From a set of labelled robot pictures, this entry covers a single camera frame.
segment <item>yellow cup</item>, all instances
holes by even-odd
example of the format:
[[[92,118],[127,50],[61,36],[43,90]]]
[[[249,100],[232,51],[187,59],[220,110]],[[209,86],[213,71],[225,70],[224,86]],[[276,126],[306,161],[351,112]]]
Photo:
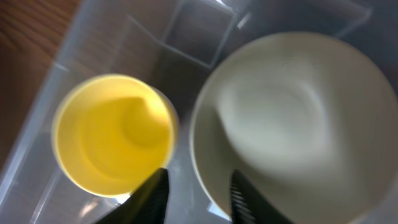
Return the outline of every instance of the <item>yellow cup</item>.
[[[61,102],[55,157],[77,186],[103,197],[133,192],[173,153],[177,116],[169,101],[124,75],[92,78]]]

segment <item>brown wooden surface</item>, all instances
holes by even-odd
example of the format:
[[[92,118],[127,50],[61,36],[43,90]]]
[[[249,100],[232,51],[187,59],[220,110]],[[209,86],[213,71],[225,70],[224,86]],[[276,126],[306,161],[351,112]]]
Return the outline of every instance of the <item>brown wooden surface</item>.
[[[0,167],[80,0],[0,1]]]

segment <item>bowl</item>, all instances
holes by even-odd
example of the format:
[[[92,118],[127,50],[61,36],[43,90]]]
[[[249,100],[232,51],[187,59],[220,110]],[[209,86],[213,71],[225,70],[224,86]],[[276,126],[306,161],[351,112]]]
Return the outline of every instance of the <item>bowl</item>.
[[[240,170],[294,223],[364,217],[398,169],[398,105],[380,69],[354,47],[321,34],[257,39],[206,81],[193,112],[196,175],[230,214]]]
[[[83,190],[102,197],[129,194],[168,164],[176,119],[168,99],[144,82],[118,74],[94,77],[58,107],[53,152]]]

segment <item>transparent tray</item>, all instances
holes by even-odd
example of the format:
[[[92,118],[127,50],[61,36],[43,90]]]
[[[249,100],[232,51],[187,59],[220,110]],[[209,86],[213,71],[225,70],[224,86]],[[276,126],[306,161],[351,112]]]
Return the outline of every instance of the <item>transparent tray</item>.
[[[398,2],[350,0],[86,0],[2,173],[1,223],[92,223],[117,206],[69,181],[52,154],[60,100],[104,73],[137,77],[164,93],[180,118],[166,223],[228,223],[208,211],[190,160],[192,106],[212,70],[240,46],[285,31],[320,32],[364,52],[398,90]],[[398,223],[392,190],[362,223]]]

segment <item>wooden table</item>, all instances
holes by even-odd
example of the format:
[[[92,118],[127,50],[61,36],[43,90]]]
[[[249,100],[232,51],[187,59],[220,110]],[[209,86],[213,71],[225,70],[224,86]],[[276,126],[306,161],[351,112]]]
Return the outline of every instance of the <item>wooden table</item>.
[[[0,167],[80,0],[0,1]]]

